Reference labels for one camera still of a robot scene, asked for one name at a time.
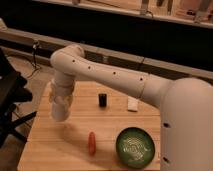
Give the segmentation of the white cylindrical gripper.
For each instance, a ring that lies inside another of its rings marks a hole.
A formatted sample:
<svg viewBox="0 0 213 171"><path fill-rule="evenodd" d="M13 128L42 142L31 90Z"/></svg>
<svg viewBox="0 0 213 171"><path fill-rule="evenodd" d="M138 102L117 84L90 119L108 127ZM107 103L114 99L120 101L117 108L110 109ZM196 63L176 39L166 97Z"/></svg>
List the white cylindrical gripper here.
<svg viewBox="0 0 213 171"><path fill-rule="evenodd" d="M73 99L73 85L61 86L51 80L49 101L51 103L51 116L57 122L63 122L70 115L70 106Z"/></svg>

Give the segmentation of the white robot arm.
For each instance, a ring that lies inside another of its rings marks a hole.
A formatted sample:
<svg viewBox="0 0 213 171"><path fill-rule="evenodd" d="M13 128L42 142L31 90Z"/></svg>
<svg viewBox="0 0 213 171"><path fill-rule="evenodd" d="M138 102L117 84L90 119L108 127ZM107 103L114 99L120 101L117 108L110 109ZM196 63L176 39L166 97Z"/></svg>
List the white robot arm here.
<svg viewBox="0 0 213 171"><path fill-rule="evenodd" d="M213 85L92 62L77 44L55 51L50 63L55 120L69 117L75 78L84 76L159 109L161 171L213 171Z"/></svg>

